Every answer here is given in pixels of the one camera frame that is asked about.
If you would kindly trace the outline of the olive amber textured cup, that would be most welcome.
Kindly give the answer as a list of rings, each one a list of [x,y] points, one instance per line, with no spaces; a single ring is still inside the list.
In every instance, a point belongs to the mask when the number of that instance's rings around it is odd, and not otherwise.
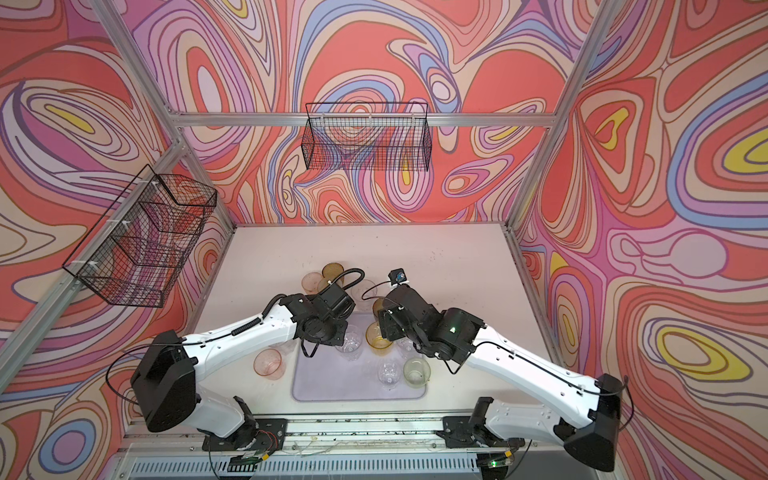
[[[382,315],[382,312],[386,310],[386,301],[387,299],[385,297],[378,297],[374,301],[372,305],[372,313],[376,320],[379,320]]]

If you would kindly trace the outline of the yellow smooth cup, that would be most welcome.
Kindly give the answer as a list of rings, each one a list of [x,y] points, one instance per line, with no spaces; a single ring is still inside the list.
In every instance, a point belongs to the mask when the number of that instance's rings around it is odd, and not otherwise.
[[[393,342],[383,337],[379,322],[372,322],[365,332],[366,342],[371,351],[378,356],[386,356],[393,345]]]

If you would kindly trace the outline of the clear tumbler back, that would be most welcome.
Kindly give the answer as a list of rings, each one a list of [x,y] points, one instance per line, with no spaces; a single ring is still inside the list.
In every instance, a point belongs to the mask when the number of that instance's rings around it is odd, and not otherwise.
[[[336,346],[335,349],[341,355],[341,358],[352,362],[360,358],[363,352],[364,334],[360,328],[349,325],[346,328],[343,344]]]

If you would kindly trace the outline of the clear faceted glass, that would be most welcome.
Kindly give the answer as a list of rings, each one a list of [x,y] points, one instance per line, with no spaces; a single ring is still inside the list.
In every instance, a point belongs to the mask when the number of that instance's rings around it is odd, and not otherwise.
[[[350,291],[351,296],[355,301],[355,310],[370,312],[377,298],[376,283],[369,279],[364,279],[351,288]]]
[[[413,342],[408,338],[401,338],[395,341],[394,345],[397,351],[406,358],[418,355],[418,351],[416,350]]]

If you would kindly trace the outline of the pale green textured cup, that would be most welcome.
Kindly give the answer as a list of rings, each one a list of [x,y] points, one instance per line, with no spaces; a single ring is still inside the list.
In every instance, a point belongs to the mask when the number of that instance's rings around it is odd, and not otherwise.
[[[431,378],[431,367],[424,358],[410,358],[403,365],[403,380],[411,388],[424,387]]]

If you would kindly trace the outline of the small clear glass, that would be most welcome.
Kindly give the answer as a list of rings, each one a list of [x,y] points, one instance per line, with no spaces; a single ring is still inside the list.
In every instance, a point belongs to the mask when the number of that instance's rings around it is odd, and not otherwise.
[[[394,389],[401,382],[403,364],[400,361],[383,359],[377,366],[376,375],[379,383],[385,389]]]

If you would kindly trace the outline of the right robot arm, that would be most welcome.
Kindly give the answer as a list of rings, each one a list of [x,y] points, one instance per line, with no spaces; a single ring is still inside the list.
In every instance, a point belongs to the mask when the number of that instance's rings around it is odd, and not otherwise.
[[[552,442],[590,468],[614,470],[624,381],[560,367],[465,310],[438,310],[407,284],[393,287],[374,314],[387,340],[406,338],[425,357],[489,373],[541,404],[533,415],[481,397],[462,426],[444,425],[441,434],[448,447],[475,444],[516,450],[525,440]]]

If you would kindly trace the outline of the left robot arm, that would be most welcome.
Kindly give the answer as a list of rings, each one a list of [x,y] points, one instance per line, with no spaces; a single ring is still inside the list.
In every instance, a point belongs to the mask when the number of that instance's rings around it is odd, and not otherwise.
[[[173,330],[157,335],[130,380],[147,430],[186,426],[234,443],[251,438],[256,424],[245,401],[201,382],[243,357],[294,339],[340,346],[354,308],[337,287],[309,296],[278,294],[262,312],[219,329],[185,338]]]

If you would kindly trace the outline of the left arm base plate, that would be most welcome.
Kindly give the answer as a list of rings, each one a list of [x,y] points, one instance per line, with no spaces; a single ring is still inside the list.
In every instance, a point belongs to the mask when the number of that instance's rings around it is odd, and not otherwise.
[[[283,448],[287,426],[288,420],[285,418],[259,418],[246,421],[226,438],[207,435],[203,440],[202,450],[274,453]]]

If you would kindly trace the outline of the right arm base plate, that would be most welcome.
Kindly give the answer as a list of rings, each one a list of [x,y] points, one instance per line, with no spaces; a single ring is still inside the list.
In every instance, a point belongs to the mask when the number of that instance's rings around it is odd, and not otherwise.
[[[490,431],[484,419],[475,416],[445,416],[442,429],[435,434],[447,448],[488,447],[516,451],[526,445],[522,438],[502,439]]]

